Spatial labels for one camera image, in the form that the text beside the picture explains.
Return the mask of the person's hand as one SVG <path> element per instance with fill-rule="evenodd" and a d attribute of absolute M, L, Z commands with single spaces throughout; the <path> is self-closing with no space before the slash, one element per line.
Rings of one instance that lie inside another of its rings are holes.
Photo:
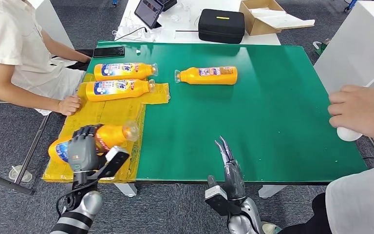
<path fill-rule="evenodd" d="M 345 85 L 329 95 L 329 123 L 374 138 L 374 88 Z"/>

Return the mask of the person's right hand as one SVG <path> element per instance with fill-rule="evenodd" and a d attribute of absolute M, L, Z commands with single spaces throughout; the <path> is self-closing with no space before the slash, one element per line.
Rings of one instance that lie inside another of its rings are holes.
<path fill-rule="evenodd" d="M 77 95 L 68 96 L 64 100 L 59 101 L 57 112 L 65 116 L 73 115 L 81 106 L 81 98 Z"/>

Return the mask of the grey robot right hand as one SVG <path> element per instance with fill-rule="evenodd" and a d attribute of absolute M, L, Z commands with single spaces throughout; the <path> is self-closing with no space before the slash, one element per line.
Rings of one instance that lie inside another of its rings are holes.
<path fill-rule="evenodd" d="M 217 184 L 213 175 L 207 176 L 209 189 L 205 191 L 206 203 L 211 203 L 217 195 L 226 200 L 235 201 L 245 199 L 245 186 L 241 168 L 234 158 L 227 141 L 219 136 L 221 143 L 214 140 L 218 146 L 224 165 L 224 187 Z"/>

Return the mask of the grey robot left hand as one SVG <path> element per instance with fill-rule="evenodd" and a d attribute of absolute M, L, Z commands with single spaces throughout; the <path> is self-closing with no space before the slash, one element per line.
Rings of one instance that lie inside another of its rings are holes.
<path fill-rule="evenodd" d="M 103 124 L 85 125 L 74 131 L 67 145 L 68 164 L 73 173 L 97 170 L 99 156 L 96 148 L 96 131 Z"/>

